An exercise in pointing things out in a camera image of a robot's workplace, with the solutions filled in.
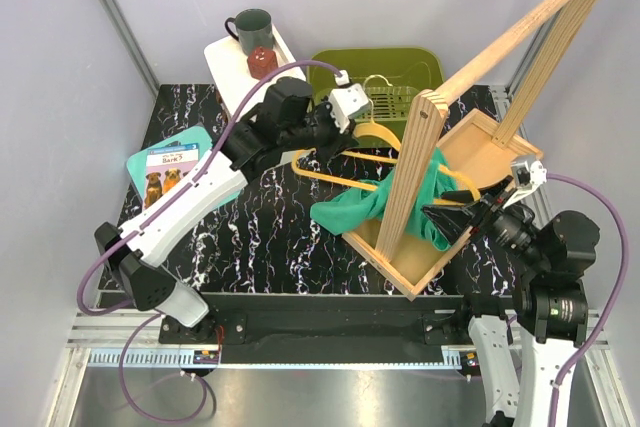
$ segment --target dog illustration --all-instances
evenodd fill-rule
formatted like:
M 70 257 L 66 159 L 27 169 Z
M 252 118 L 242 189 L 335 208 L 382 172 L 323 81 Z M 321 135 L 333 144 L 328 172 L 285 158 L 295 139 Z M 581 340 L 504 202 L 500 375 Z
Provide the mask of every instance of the dog illustration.
M 180 182 L 180 169 L 169 169 L 164 173 L 165 179 L 162 184 L 162 193 L 169 192 L 174 185 Z
M 147 180 L 149 181 L 149 183 L 147 184 L 147 192 L 144 198 L 145 209 L 151 207 L 151 205 L 153 205 L 155 201 L 162 197 L 162 183 L 160 182 L 160 173 L 151 172 L 147 174 Z

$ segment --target green cloth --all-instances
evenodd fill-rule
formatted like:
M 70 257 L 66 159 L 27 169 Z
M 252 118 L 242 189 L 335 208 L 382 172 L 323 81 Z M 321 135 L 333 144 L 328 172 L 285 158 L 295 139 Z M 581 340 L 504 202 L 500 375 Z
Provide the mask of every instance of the green cloth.
M 407 232 L 430 240 L 436 249 L 442 251 L 449 248 L 449 243 L 420 210 L 424 205 L 433 204 L 433 199 L 440 197 L 443 192 L 457 190 L 455 180 L 438 171 L 440 164 L 446 166 L 447 161 L 440 149 L 436 149 L 409 215 Z M 382 182 L 364 180 L 363 182 L 378 186 L 373 192 L 351 188 L 333 200 L 313 204 L 311 218 L 333 235 L 349 232 L 365 220 L 374 217 L 382 219 L 391 192 L 394 172 L 395 169 Z

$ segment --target wooden rack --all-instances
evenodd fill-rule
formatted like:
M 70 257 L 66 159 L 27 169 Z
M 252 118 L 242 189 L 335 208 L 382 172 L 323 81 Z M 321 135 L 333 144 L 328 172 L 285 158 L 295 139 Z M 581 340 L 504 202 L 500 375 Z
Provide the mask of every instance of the wooden rack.
M 410 300 L 469 239 L 467 232 L 448 251 L 440 252 L 430 242 L 405 232 L 433 151 L 440 148 L 450 167 L 478 186 L 508 175 L 509 164 L 518 155 L 542 157 L 539 149 L 515 133 L 595 1 L 542 1 L 435 91 L 422 91 L 413 99 L 382 222 L 368 220 L 343 236 Z M 560 10 L 502 122 L 474 110 L 439 139 L 449 105 Z

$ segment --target mug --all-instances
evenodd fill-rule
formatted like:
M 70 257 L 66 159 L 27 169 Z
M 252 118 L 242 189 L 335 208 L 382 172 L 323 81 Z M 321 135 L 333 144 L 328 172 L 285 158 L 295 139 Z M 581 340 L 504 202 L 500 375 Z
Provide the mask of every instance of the mug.
M 236 26 L 237 34 L 231 30 L 229 24 Z M 224 22 L 224 28 L 231 37 L 240 42 L 245 55 L 249 55 L 256 47 L 273 49 L 273 26 L 271 15 L 266 10 L 244 10 L 235 17 L 229 17 Z

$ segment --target reflective metal surface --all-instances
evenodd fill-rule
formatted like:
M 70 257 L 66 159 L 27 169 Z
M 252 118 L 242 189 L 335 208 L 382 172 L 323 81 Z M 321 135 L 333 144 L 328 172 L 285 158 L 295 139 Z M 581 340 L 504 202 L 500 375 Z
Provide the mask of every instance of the reflective metal surface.
M 129 369 L 127 385 L 139 405 L 167 418 L 190 414 L 201 389 L 177 378 L 149 390 L 166 369 Z M 192 426 L 470 426 L 484 421 L 481 381 L 453 372 L 218 370 L 206 377 L 217 399 Z M 87 369 L 74 427 L 152 426 L 124 403 L 116 369 Z M 569 427 L 604 426 L 588 374 L 574 379 Z

